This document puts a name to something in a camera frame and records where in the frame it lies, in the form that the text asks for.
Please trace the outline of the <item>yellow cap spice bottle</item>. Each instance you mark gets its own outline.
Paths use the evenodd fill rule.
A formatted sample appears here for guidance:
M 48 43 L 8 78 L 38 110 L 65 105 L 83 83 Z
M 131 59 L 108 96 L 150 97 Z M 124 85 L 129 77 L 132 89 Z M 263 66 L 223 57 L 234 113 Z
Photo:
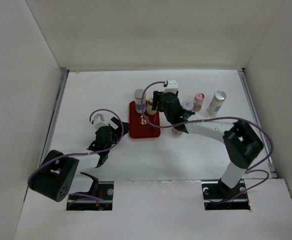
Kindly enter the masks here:
M 147 114 L 153 116 L 157 113 L 157 109 L 153 110 L 153 97 L 148 97 L 146 103 L 146 112 Z

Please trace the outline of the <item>tall jar blue label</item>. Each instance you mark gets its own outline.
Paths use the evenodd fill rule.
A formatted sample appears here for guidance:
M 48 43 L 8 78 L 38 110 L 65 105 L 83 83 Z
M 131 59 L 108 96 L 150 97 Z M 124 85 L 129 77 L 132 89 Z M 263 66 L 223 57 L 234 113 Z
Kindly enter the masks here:
M 135 98 L 135 111 L 138 114 L 142 114 L 146 111 L 147 101 L 145 100 L 145 96 L 143 96 L 144 89 L 137 89 L 134 92 Z

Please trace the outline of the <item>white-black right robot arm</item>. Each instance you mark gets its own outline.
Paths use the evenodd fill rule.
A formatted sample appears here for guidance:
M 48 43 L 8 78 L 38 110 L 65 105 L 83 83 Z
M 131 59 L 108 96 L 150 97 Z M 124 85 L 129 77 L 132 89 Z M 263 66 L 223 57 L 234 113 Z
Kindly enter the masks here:
M 154 108 L 164 113 L 166 120 L 178 132 L 201 135 L 222 143 L 229 157 L 229 164 L 218 180 L 220 198 L 230 199 L 236 193 L 242 175 L 257 158 L 264 144 L 250 124 L 242 119 L 233 123 L 199 121 L 190 119 L 195 113 L 181 106 L 178 95 L 172 92 L 153 92 Z

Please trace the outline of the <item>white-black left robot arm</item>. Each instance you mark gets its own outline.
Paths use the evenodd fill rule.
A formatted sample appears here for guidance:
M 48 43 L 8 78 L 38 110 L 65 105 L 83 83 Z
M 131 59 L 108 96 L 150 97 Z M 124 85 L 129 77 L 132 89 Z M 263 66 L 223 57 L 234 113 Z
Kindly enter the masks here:
M 96 132 L 95 140 L 87 150 L 88 154 L 97 156 L 97 168 L 107 161 L 110 149 L 117 145 L 130 129 L 129 123 L 116 117 L 112 117 L 111 121 L 116 127 L 107 124 L 102 114 L 97 114 L 90 120 Z M 50 150 L 40 167 L 29 177 L 28 187 L 55 202 L 61 202 L 69 193 L 77 171 L 79 160 L 76 157 L 74 153 L 63 154 L 55 149 Z

